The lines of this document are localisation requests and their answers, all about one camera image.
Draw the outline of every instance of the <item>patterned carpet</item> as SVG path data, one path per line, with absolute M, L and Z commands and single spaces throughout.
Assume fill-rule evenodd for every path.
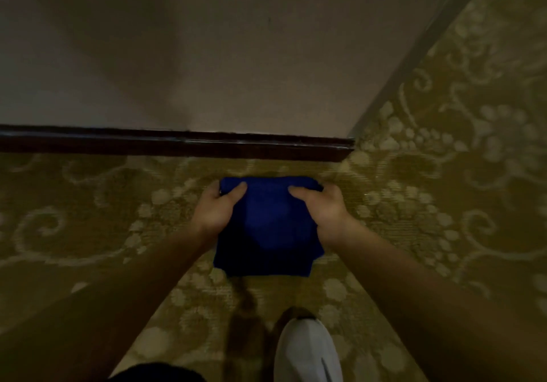
M 546 133 L 547 0 L 473 0 L 340 164 L 0 155 L 0 326 L 130 262 L 188 219 L 212 179 L 288 174 L 337 183 L 351 213 L 394 245 L 545 325 Z M 120 369 L 162 360 L 210 381 L 258 380 L 280 317 L 297 306 L 331 331 L 346 380 L 424 380 L 336 256 L 309 279 L 235 282 L 212 257 L 181 279 Z

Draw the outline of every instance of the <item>wall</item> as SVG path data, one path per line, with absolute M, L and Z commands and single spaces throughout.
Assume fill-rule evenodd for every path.
M 346 137 L 447 0 L 0 0 L 0 123 Z

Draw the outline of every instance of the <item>baseboard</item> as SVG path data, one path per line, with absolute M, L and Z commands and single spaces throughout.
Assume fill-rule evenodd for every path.
M 0 151 L 341 161 L 349 138 L 0 125 Z

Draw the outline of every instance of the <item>shoe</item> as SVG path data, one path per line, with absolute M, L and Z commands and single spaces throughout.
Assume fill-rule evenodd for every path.
M 273 382 L 342 382 L 332 337 L 314 318 L 294 318 L 287 323 L 273 366 Z

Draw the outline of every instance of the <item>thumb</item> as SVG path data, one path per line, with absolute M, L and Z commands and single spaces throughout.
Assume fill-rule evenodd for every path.
M 240 199 L 243 197 L 246 191 L 247 191 L 247 183 L 241 182 L 239 185 L 233 188 L 230 193 L 224 195 L 223 198 L 226 198 L 227 200 L 230 201 L 232 205 L 235 205 L 236 203 L 240 201 Z
M 289 193 L 292 197 L 303 200 L 307 202 L 314 194 L 319 193 L 315 190 L 310 190 L 306 188 L 299 188 L 296 186 L 289 186 Z

